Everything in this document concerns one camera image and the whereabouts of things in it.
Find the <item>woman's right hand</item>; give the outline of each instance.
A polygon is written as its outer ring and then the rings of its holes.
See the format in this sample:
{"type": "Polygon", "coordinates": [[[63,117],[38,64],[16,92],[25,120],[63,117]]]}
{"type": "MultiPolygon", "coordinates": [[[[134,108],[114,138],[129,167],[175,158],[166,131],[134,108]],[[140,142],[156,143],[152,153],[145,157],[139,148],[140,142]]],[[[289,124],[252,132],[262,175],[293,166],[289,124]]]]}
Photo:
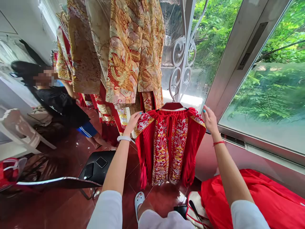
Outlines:
{"type": "Polygon", "coordinates": [[[216,116],[206,105],[203,106],[203,120],[211,134],[219,133],[216,116]]]}

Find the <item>white slipper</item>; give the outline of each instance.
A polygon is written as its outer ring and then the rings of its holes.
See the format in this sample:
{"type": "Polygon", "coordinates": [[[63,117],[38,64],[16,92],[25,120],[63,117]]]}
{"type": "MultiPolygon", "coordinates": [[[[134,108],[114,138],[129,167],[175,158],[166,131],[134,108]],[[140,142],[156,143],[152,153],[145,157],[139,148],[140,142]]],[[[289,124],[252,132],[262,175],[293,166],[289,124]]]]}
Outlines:
{"type": "Polygon", "coordinates": [[[138,207],[140,204],[142,204],[145,200],[145,196],[143,192],[138,192],[138,194],[136,195],[135,199],[134,199],[134,207],[136,209],[136,217],[137,217],[137,222],[139,223],[138,220],[138,207]]]}

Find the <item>traditional chinese wedding dress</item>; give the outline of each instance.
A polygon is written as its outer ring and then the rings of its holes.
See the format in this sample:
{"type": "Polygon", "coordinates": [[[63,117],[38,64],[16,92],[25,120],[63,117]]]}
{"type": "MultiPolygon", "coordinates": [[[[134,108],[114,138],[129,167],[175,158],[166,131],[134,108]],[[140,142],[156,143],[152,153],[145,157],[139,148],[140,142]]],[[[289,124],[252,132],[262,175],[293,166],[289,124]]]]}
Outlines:
{"type": "Polygon", "coordinates": [[[141,168],[141,188],[182,179],[191,185],[195,156],[206,126],[195,108],[182,111],[152,110],[142,114],[136,145],[141,168]]]}

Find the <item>window frame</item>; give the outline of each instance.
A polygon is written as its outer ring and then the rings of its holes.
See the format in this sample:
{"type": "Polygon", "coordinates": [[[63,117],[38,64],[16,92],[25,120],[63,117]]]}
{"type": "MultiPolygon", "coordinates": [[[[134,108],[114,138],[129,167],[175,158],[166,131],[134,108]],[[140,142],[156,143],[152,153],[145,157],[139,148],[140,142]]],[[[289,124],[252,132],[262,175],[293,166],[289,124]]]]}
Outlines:
{"type": "Polygon", "coordinates": [[[267,0],[257,1],[257,5],[253,5],[253,1],[243,0],[206,99],[206,105],[214,111],[221,133],[243,140],[246,144],[267,153],[305,166],[304,154],[219,124],[222,115],[291,2],[292,0],[267,0]],[[263,22],[268,22],[265,30],[243,70],[238,70],[255,32],[263,22]]]}

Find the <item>red bracelet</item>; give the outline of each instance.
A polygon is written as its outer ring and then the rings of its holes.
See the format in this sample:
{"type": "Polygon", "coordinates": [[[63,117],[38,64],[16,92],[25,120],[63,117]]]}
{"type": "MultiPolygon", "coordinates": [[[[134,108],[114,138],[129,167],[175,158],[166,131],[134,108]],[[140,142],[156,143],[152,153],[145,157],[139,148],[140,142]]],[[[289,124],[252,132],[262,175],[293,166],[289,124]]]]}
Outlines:
{"type": "Polygon", "coordinates": [[[219,143],[225,143],[225,141],[215,142],[215,143],[213,143],[213,147],[219,143]]]}

